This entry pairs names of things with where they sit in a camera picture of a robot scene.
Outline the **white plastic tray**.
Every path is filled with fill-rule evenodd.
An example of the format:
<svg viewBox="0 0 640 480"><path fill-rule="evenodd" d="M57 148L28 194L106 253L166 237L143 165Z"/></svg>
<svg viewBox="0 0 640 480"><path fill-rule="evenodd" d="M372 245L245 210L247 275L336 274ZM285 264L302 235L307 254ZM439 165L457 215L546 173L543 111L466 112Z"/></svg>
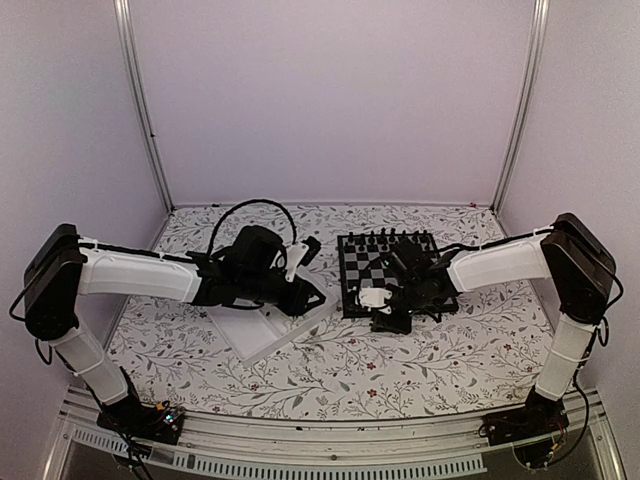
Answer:
<svg viewBox="0 0 640 480"><path fill-rule="evenodd" d="M236 357L244 366L251 366L309 332L336 311L338 297L323 286L319 290L326 297L325 302L296 318L284 315L272 305L251 311L218 306L208 308L207 313Z"/></svg>

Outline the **black and silver chessboard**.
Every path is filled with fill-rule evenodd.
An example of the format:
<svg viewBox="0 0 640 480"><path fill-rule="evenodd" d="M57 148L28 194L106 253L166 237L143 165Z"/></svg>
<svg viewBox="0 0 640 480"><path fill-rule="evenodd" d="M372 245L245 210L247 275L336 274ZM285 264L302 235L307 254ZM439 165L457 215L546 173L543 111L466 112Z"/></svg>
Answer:
<svg viewBox="0 0 640 480"><path fill-rule="evenodd" d="M380 253L356 253L347 252L344 245L341 245L337 236L337 252L340 270L340 285L342 294L342 313L347 319L365 318L369 316L369 312L361 308L356 303L356 294L361 287L379 287L385 288L388 285L399 286L399 282L392 270L383 263L380 257L388 252ZM434 249L421 248L431 260L439 258L436 252L437 245Z"/></svg>

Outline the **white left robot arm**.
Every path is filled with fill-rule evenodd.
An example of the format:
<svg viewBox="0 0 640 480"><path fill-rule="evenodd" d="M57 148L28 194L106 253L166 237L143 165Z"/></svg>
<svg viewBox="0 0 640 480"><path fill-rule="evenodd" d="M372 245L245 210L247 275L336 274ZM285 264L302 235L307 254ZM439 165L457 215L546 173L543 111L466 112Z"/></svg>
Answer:
<svg viewBox="0 0 640 480"><path fill-rule="evenodd" d="M24 273L24 287L9 313L38 341L47 343L96 395L111 419L128 434L148 426L148 412L134 387L86 331L76 313L80 296L115 294L163 298L200 307L258 310L272 305L287 317L302 317L326 296L298 269L320 244L314 238L285 244L259 226L241 229L219 250L184 256L102 244L59 225Z"/></svg>

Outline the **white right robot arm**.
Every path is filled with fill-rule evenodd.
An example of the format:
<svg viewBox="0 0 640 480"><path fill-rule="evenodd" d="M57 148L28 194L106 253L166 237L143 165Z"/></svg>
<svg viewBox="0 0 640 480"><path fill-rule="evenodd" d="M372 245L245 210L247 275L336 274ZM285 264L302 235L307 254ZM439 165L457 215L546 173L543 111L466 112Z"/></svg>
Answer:
<svg viewBox="0 0 640 480"><path fill-rule="evenodd" d="M624 294L613 255L573 213L530 233L483 245L451 244L435 254L403 240L381 260L395 284L361 287L357 302L377 326L394 333L409 332L413 314L485 287L531 281L553 290L559 313L551 347L532 388L536 399L517 415L527 436L554 422L552 402L588 360L602 319Z"/></svg>

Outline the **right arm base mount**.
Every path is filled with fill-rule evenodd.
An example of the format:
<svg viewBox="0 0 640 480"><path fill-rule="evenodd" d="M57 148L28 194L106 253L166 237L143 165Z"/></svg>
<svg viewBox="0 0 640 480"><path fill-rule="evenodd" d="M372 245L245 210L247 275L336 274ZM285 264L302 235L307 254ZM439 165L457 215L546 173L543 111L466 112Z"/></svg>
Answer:
<svg viewBox="0 0 640 480"><path fill-rule="evenodd" d="M511 445L516 460L534 470L554 460L568 427L563 401L549 400L531 390L523 406L484 415L477 433L490 446Z"/></svg>

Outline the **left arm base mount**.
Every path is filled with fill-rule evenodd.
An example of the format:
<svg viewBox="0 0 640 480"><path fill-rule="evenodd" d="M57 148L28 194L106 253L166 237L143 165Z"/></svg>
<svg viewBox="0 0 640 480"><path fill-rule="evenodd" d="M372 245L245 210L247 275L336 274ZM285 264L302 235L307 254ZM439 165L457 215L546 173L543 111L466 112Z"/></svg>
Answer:
<svg viewBox="0 0 640 480"><path fill-rule="evenodd" d="M100 408L97 425L126 438L177 445L184 424L185 409L163 401L143 404L135 394L106 405L96 399Z"/></svg>

